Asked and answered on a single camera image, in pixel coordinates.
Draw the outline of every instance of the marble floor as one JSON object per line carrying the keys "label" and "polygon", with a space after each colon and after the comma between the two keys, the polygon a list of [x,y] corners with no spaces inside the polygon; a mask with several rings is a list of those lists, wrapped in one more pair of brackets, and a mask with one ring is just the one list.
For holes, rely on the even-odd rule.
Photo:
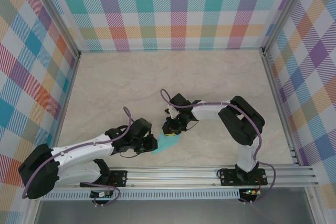
{"label": "marble floor", "polygon": [[[242,96],[265,119],[258,159],[292,159],[258,50],[136,51],[84,53],[58,146],[79,143],[134,119],[152,122],[158,138],[165,121],[165,88],[190,101],[225,101]],[[124,153],[134,155],[133,151]],[[177,145],[153,155],[105,158],[110,167],[209,166],[236,163],[237,143],[221,122],[201,121]]]}

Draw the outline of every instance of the enclosure wall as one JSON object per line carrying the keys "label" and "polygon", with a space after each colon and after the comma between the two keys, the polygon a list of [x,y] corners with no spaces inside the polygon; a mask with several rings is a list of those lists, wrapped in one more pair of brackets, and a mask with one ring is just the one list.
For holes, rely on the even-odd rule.
{"label": "enclosure wall", "polygon": [[0,223],[16,224],[18,167],[59,123],[76,57],[41,0],[0,0]]}
{"label": "enclosure wall", "polygon": [[304,165],[336,216],[336,0],[299,0],[268,52]]}
{"label": "enclosure wall", "polygon": [[54,3],[77,45],[83,50],[101,51],[259,48],[286,1],[54,0]]}

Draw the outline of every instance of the plaid pattern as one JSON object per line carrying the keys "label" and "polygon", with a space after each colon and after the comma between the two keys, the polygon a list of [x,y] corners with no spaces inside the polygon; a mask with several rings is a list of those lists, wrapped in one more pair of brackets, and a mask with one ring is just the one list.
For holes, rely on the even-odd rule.
{"label": "plaid pattern", "polygon": [[277,9],[276,14],[275,14],[274,17],[273,17],[272,23],[271,23],[271,25],[269,26],[269,28],[268,28],[268,30],[267,30],[267,32],[266,32],[266,35],[265,35],[265,37],[264,37],[264,40],[263,40],[262,43],[261,43],[261,47],[264,47],[264,46],[265,46],[265,44],[266,44],[266,42],[267,42],[267,40],[268,40],[268,38],[269,38],[269,35],[270,35],[271,32],[273,31],[273,28],[274,28],[275,24],[278,22],[279,17],[281,16],[282,10],[283,10],[285,4],[287,3],[287,1],[288,1],[288,0],[282,0],[282,1],[281,1],[281,4],[279,5],[279,8]]}
{"label": "plaid pattern", "polygon": [[299,0],[270,61],[305,165],[336,217],[336,0]]}
{"label": "plaid pattern", "polygon": [[40,0],[0,0],[0,223],[18,223],[18,167],[50,143],[75,57]]}
{"label": "plaid pattern", "polygon": [[[275,0],[65,0],[90,51],[255,48]],[[69,17],[62,15],[65,23]]]}

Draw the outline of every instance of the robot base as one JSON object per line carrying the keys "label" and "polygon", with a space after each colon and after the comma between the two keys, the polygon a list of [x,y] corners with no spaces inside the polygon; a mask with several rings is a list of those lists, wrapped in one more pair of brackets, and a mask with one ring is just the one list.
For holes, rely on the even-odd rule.
{"label": "robot base", "polygon": [[242,182],[237,177],[236,169],[220,169],[218,171],[218,176],[221,179],[221,186],[266,186],[268,184],[265,170],[262,168],[258,168],[255,171],[253,178],[247,182]]}
{"label": "robot base", "polygon": [[[108,185],[115,186],[115,187],[126,187],[127,182],[127,170],[110,170],[110,176],[108,180]],[[80,183],[80,187],[91,187],[86,185],[85,183]],[[96,199],[100,205],[104,205],[110,201],[113,197],[114,190],[92,190],[90,192],[90,198]]]}

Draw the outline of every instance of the purple cable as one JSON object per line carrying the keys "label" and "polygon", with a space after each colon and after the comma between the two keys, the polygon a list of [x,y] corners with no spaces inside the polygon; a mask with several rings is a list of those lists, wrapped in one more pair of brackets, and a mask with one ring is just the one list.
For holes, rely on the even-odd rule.
{"label": "purple cable", "polygon": [[[166,95],[168,96],[169,100],[167,100],[164,97],[163,93],[166,93]],[[175,104],[173,104],[173,103],[170,102],[170,100],[171,100],[170,95],[168,94],[168,92],[165,89],[161,89],[160,90],[160,94],[161,94],[162,99],[166,103],[168,103],[170,106],[173,106],[173,107],[178,108],[178,109],[199,107],[199,106],[204,106],[204,105],[226,105],[226,106],[230,106],[230,107],[234,108],[235,110],[237,110],[239,113],[241,113],[250,122],[250,124],[253,126],[253,128],[257,132],[257,135],[258,135],[258,138],[259,138],[259,144],[258,144],[258,147],[256,149],[256,152],[254,152],[254,155],[253,155],[253,159],[255,161],[257,161],[257,154],[258,154],[258,152],[259,152],[259,150],[261,148],[261,144],[262,144],[261,134],[260,134],[259,129],[256,126],[256,124],[252,121],[252,119],[243,110],[241,110],[237,106],[235,106],[235,105],[233,105],[231,103],[227,103],[227,102],[202,102],[202,103],[191,104],[191,105],[186,105],[186,106],[177,106],[177,105],[175,105]],[[275,179],[276,179],[276,176],[277,176],[274,166],[272,166],[271,164],[260,162],[260,161],[257,161],[257,162],[259,162],[262,165],[267,165],[267,166],[271,167],[272,170],[273,170],[273,173],[274,173],[274,177],[273,177],[273,181],[272,181],[271,185],[269,186],[269,189],[267,190],[267,192],[263,196],[261,196],[260,198],[258,198],[257,200],[255,200],[255,202],[264,199],[269,194],[269,192],[271,191],[271,189],[274,187]]]}
{"label": "purple cable", "polygon": [[98,186],[98,187],[113,188],[113,189],[115,189],[115,190],[118,191],[118,195],[116,196],[116,198],[110,200],[110,201],[107,202],[106,204],[98,204],[98,203],[96,202],[96,198],[94,198],[94,199],[93,199],[93,202],[94,202],[94,204],[95,204],[95,207],[98,206],[98,205],[100,205],[101,207],[108,206],[108,205],[112,204],[113,202],[115,202],[115,201],[120,197],[120,195],[121,195],[121,191],[120,191],[120,189],[119,189],[118,187],[115,187],[115,186],[98,185],[98,184],[89,183],[89,182],[85,182],[85,184],[87,184],[88,186]]}
{"label": "purple cable", "polygon": [[[132,115],[131,115],[131,112],[130,112],[130,110],[127,108],[127,107],[123,107],[123,109],[124,109],[124,112],[126,113],[126,115],[128,116],[128,118],[129,118],[129,122],[128,122],[128,126],[127,126],[127,128],[126,128],[126,130],[120,135],[120,136],[118,136],[118,137],[116,137],[116,138],[114,138],[114,139],[111,139],[111,140],[106,140],[106,141],[100,141],[100,142],[96,142],[96,144],[107,144],[107,143],[112,143],[112,142],[114,142],[114,141],[116,141],[116,140],[119,140],[119,139],[121,139],[122,137],[124,137],[126,134],[127,134],[127,132],[128,132],[128,130],[130,129],[130,126],[131,126],[131,124],[132,124]],[[68,148],[68,149],[66,149],[66,150],[64,150],[63,151],[63,153],[68,153],[68,152],[70,152],[70,151],[72,151],[72,150],[75,150],[75,149],[78,149],[78,148],[81,148],[81,147],[84,147],[84,146],[88,146],[88,145],[93,145],[94,143],[92,142],[92,143],[84,143],[84,144],[80,144],[80,145],[76,145],[76,146],[74,146],[74,147],[71,147],[71,148]],[[26,186],[25,186],[25,189],[23,190],[23,193],[22,193],[22,199],[26,199],[27,197],[28,197],[28,195],[27,195],[27,192],[28,192],[28,189],[29,189],[29,187],[30,187],[30,185],[31,185],[31,183],[32,183],[32,181],[33,181],[33,179],[35,178],[35,176],[36,176],[36,174],[38,174],[38,172],[46,165],[46,164],[48,164],[50,161],[52,161],[55,157],[58,157],[58,156],[60,156],[61,155],[61,152],[59,152],[59,153],[57,153],[57,154],[55,154],[54,156],[52,156],[52,157],[50,157],[50,158],[48,158],[47,160],[45,160],[34,172],[33,172],[33,174],[31,175],[31,177],[30,177],[30,179],[28,180],[28,182],[27,182],[27,184],[26,184]]]}

